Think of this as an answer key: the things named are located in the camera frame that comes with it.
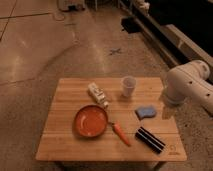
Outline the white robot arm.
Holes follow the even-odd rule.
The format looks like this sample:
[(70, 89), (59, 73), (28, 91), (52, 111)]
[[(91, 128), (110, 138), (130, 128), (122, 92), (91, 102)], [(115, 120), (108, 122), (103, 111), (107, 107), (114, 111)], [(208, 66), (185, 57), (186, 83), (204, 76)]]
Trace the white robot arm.
[(213, 85), (207, 82), (209, 76), (210, 68), (202, 60), (193, 60), (170, 69), (162, 91), (164, 104), (179, 106), (186, 98), (191, 98), (213, 116)]

